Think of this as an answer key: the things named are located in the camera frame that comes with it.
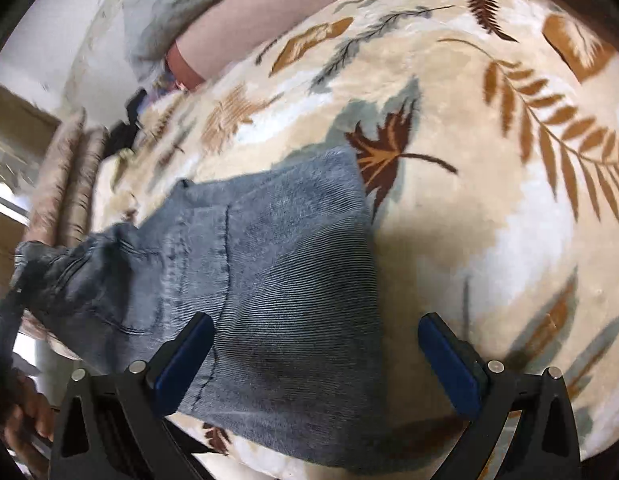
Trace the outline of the person's hand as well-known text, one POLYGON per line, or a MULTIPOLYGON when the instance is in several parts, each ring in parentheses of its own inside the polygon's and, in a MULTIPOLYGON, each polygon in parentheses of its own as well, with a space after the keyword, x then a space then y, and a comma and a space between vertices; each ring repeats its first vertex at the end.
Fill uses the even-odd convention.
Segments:
POLYGON ((31 378, 21 370, 16 370, 16 377, 20 401, 14 404, 7 416, 3 440, 29 469, 34 479, 47 479, 49 460, 34 446, 32 435, 36 434, 37 437, 52 442, 57 413, 46 396, 37 391, 31 378))

